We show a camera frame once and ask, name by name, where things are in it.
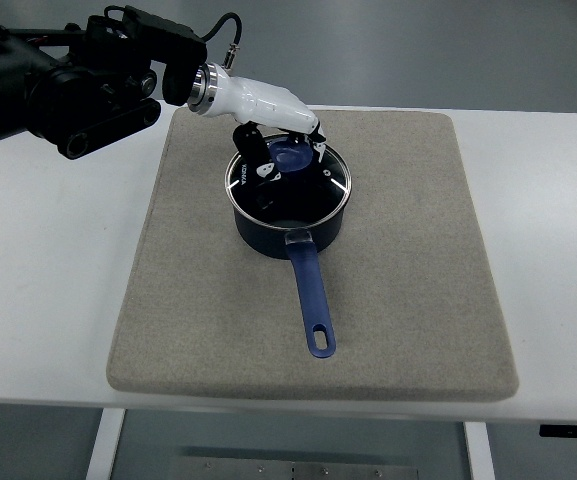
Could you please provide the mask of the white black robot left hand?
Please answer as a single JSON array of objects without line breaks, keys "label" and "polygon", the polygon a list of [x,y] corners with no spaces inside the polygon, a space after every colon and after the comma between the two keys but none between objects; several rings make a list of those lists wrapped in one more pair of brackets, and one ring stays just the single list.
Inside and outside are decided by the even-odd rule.
[{"label": "white black robot left hand", "polygon": [[289,90],[206,64],[196,74],[188,100],[207,118],[230,115],[239,123],[232,139],[242,165],[240,206],[268,211],[288,198],[289,183],[302,181],[319,162],[326,138],[317,116]]}]

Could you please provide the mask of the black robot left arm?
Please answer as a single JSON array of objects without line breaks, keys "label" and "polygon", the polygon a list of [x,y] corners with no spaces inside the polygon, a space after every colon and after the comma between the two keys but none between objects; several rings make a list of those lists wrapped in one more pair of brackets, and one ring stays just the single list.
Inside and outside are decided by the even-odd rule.
[{"label": "black robot left arm", "polygon": [[166,103],[208,100],[207,42],[203,36],[135,7],[92,15],[85,28],[7,29],[0,25],[0,140],[23,131],[78,159],[154,125]]}]

